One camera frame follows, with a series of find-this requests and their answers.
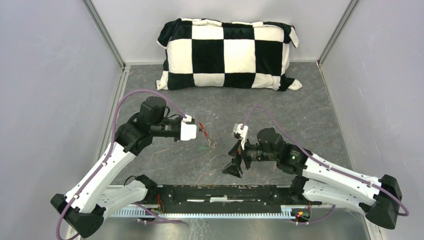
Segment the red key tag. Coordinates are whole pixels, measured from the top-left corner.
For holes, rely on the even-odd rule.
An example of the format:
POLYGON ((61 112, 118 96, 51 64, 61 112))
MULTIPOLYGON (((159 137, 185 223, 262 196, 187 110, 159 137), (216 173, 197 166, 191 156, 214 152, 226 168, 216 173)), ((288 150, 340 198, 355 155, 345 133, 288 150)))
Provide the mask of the red key tag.
POLYGON ((207 131, 206 131, 203 123, 202 122, 199 122, 199 126, 200 126, 200 129, 203 132, 204 136, 207 138, 209 136, 209 134, 207 133, 207 131))

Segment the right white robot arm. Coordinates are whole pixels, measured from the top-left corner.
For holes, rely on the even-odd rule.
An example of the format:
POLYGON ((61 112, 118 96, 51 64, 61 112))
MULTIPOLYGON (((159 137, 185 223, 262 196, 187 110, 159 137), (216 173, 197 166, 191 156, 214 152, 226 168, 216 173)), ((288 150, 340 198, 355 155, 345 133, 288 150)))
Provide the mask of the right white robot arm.
POLYGON ((275 162, 278 169, 295 176, 288 191, 293 203, 331 204, 360 213, 379 227, 395 229, 403 197, 395 177, 375 177, 339 166, 285 142, 273 127, 261 129, 256 144, 250 144, 247 133, 248 126, 235 124, 237 142, 228 152, 231 162, 224 174, 241 178, 241 164, 249 169, 253 162, 275 162))

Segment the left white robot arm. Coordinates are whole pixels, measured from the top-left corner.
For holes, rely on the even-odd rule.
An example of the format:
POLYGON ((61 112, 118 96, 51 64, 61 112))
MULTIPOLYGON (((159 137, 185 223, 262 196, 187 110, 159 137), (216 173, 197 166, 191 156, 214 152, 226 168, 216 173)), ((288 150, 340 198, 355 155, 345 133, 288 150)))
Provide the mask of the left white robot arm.
POLYGON ((165 99, 148 97, 139 112, 118 127, 108 149, 66 194, 55 194, 51 205, 81 238, 92 236, 113 213, 139 201, 153 203, 157 198, 155 184, 139 177, 111 193, 105 193, 113 179, 149 146, 155 137, 189 141, 197 137, 199 128, 190 115, 168 116, 165 99))

